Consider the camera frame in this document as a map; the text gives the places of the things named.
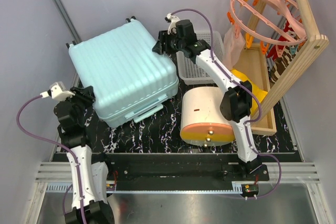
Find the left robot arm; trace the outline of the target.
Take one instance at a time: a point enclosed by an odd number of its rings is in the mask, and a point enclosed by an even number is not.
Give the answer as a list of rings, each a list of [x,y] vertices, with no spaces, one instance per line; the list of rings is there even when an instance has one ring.
[[[72,87],[62,82],[51,86],[51,97],[58,101],[54,114],[61,144],[65,146],[72,178],[71,211],[64,215],[66,223],[114,223],[107,201],[107,179],[113,167],[106,155],[92,159],[92,149],[85,127],[85,110],[95,101],[93,87]]]

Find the light blue hard-shell suitcase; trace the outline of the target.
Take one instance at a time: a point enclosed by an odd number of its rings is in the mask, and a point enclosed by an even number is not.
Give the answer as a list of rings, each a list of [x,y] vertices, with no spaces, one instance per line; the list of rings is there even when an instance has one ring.
[[[68,53],[84,87],[92,86],[99,119],[116,128],[163,109],[178,92],[176,66],[152,52],[156,40],[131,17],[120,27],[71,43]]]

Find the white round drum box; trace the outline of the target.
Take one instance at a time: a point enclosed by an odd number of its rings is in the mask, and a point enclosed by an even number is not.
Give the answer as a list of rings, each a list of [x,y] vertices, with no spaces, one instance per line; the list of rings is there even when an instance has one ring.
[[[223,93],[218,87],[197,87],[188,90],[182,99],[180,137],[197,146],[221,146],[235,140],[229,122],[219,106]]]

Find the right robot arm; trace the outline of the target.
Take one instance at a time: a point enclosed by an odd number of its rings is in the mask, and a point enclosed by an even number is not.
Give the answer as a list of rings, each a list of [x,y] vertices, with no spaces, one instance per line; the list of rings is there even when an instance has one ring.
[[[262,166],[250,126],[252,84],[234,76],[215,56],[212,44],[197,39],[190,20],[179,19],[177,16],[168,16],[165,20],[169,27],[159,31],[152,51],[159,55],[172,55],[181,51],[213,79],[223,93],[220,113],[233,128],[237,143],[239,162],[234,175],[239,175],[244,180],[252,179]]]

